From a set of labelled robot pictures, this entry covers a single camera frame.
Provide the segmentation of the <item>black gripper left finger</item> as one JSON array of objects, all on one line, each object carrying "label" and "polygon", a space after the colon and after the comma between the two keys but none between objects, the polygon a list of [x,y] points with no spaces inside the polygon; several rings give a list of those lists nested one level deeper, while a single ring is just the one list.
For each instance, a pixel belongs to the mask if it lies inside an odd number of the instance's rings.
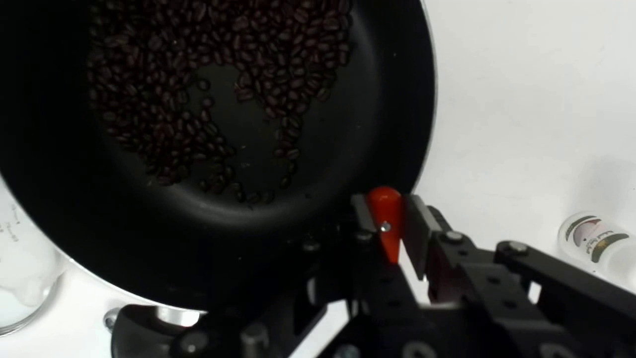
[{"label": "black gripper left finger", "polygon": [[366,193],[323,245],[287,251],[221,305],[124,307],[112,358],[368,358],[418,311],[408,275],[384,255]]}]

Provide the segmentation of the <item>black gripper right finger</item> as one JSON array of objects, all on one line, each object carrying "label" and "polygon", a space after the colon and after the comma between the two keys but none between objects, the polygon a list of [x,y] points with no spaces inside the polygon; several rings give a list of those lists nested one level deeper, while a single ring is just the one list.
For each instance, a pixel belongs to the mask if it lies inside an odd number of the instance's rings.
[{"label": "black gripper right finger", "polygon": [[517,358],[636,358],[636,297],[519,241],[480,249],[418,195],[408,255],[434,303],[458,303]]}]

